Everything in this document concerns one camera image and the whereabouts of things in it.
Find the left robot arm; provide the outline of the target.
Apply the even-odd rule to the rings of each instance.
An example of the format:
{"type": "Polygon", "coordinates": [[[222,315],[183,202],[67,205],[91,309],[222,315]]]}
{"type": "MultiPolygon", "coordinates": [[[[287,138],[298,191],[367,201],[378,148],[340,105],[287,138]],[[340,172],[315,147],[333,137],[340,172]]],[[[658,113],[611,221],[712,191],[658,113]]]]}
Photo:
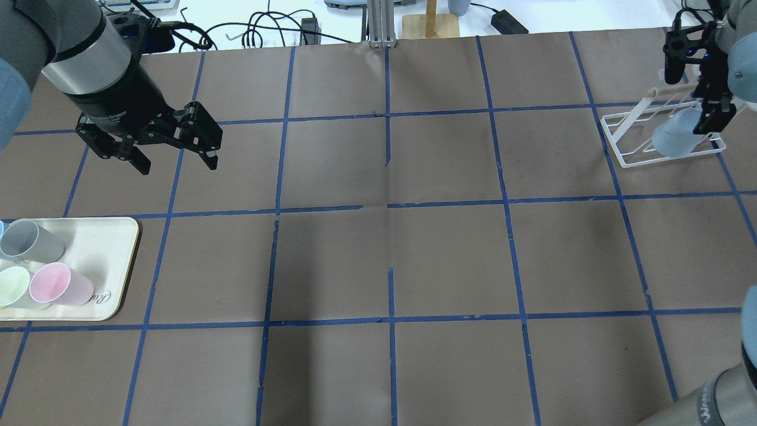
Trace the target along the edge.
{"type": "Polygon", "coordinates": [[[141,146],[165,144],[196,153],[215,170],[221,127],[200,102],[168,105],[141,65],[146,53],[176,40],[208,50],[208,33],[192,22],[162,21],[139,2],[111,12],[94,1],[2,2],[2,148],[30,112],[40,76],[80,110],[75,132],[102,159],[116,157],[142,175],[151,162],[141,146]]]}

